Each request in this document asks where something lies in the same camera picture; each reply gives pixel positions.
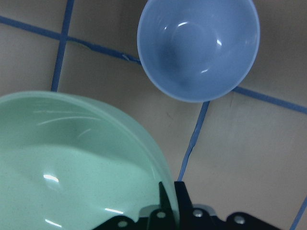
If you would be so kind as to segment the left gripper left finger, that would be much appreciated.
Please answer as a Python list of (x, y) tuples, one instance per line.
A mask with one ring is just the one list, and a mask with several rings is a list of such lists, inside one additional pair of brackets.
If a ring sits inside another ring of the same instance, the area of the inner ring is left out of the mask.
[(171, 204), (162, 182), (159, 182), (159, 206), (152, 210), (148, 216), (139, 217), (135, 222), (131, 218), (118, 215), (110, 218), (96, 230), (175, 230), (177, 224)]

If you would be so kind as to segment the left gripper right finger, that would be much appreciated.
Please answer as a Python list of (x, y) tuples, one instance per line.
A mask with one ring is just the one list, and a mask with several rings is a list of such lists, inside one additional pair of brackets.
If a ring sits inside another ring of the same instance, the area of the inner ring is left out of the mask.
[(235, 212), (225, 221), (202, 207), (194, 207), (184, 182), (174, 182), (179, 208), (180, 230), (278, 230), (277, 227), (244, 212)]

